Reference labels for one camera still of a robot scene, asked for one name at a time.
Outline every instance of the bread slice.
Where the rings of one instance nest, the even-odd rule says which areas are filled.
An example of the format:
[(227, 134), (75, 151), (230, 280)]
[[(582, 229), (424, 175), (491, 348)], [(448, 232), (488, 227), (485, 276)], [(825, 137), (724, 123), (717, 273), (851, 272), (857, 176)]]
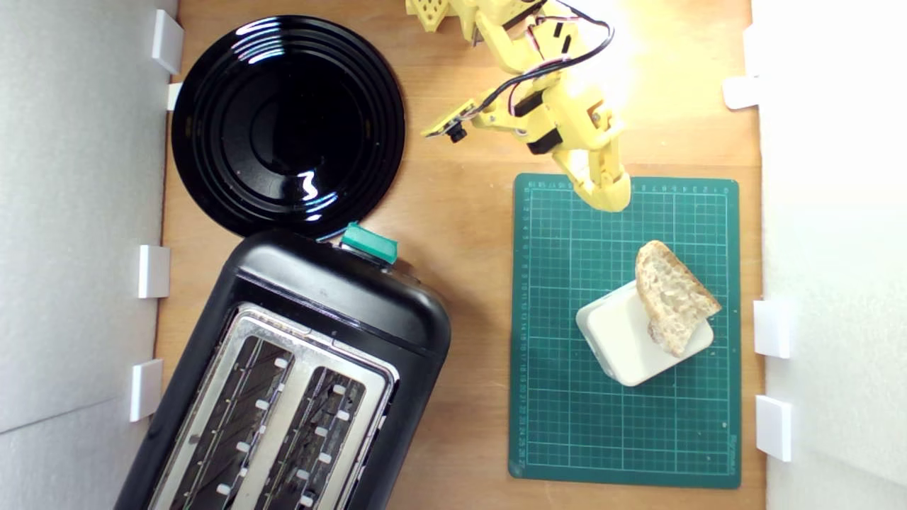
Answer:
[(649, 314), (649, 336), (665, 352), (683, 358), (693, 331), (721, 305), (660, 240), (636, 256), (636, 289)]

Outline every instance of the black plate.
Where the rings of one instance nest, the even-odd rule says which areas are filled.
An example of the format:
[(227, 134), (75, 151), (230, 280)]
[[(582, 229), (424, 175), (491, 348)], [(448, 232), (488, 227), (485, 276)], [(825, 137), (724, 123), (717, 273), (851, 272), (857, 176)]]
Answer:
[(403, 100), (358, 34), (309, 16), (270, 17), (224, 35), (192, 66), (171, 138), (190, 195), (223, 227), (324, 239), (390, 187), (403, 156)]

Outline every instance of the toaster slot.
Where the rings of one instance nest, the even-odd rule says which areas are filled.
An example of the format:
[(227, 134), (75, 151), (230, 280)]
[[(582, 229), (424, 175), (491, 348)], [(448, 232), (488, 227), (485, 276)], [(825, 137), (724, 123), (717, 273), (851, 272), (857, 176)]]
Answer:
[(256, 510), (317, 505), (365, 391), (352, 378), (324, 367), (315, 369)]
[(229, 503), (292, 362), (288, 351), (260, 338), (242, 341), (205, 427), (189, 437), (195, 449), (171, 509)]

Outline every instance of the white bracket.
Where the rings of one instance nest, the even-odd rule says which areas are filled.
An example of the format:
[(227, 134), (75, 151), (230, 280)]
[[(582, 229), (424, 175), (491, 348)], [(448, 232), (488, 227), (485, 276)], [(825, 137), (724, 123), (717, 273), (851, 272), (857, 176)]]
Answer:
[(746, 76), (730, 76), (721, 84), (725, 105), (731, 110), (756, 106), (762, 99), (759, 75), (763, 66), (763, 46), (759, 31), (750, 25), (743, 31), (743, 55)]
[(176, 108), (176, 98), (180, 95), (180, 90), (182, 89), (182, 82), (171, 83), (170, 88), (167, 90), (167, 111), (172, 112)]
[(756, 395), (756, 447), (782, 461), (791, 461), (792, 407), (765, 395)]
[(141, 245), (139, 248), (139, 298), (170, 295), (170, 248)]
[(153, 359), (132, 366), (132, 397), (129, 405), (129, 421), (137, 422), (150, 416), (161, 403), (164, 362)]
[(154, 40), (151, 44), (151, 58), (170, 74), (179, 74), (182, 65), (182, 39), (184, 33), (180, 24), (163, 9), (158, 9), (154, 18)]
[(780, 301), (753, 301), (753, 340), (756, 353), (774, 358), (791, 357), (793, 330), (791, 307)]

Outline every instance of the white wall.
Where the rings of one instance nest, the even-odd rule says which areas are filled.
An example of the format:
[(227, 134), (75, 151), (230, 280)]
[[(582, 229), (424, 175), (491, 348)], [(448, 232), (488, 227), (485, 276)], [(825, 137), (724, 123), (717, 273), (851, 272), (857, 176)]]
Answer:
[(109, 507), (145, 423), (130, 367), (157, 303), (166, 88), (154, 10), (176, 0), (0, 0), (0, 508)]
[(770, 510), (907, 508), (907, 74), (901, 3), (754, 0), (767, 34), (765, 298), (795, 311), (793, 461)]

